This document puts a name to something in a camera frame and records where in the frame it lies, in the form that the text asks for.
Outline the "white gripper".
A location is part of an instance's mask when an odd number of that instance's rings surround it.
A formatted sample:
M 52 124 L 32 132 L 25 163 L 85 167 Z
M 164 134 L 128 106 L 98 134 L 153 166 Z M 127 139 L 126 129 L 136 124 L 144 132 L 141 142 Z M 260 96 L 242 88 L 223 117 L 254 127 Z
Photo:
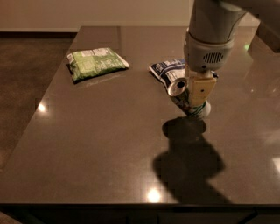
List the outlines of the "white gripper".
M 186 32 L 185 78 L 192 107 L 204 103 L 211 94 L 216 85 L 216 79 L 211 71 L 216 71 L 226 64 L 233 46 L 233 40 L 219 44 L 205 43 L 194 38 L 189 31 Z

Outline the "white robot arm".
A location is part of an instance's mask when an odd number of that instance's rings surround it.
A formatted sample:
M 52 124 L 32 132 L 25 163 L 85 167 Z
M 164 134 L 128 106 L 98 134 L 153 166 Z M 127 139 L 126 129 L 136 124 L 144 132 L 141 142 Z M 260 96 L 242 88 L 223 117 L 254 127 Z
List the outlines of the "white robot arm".
M 196 73 L 188 84 L 191 106 L 201 105 L 212 92 L 212 72 L 227 62 L 235 31 L 247 13 L 280 34 L 280 0 L 194 0 L 184 45 L 186 69 Z

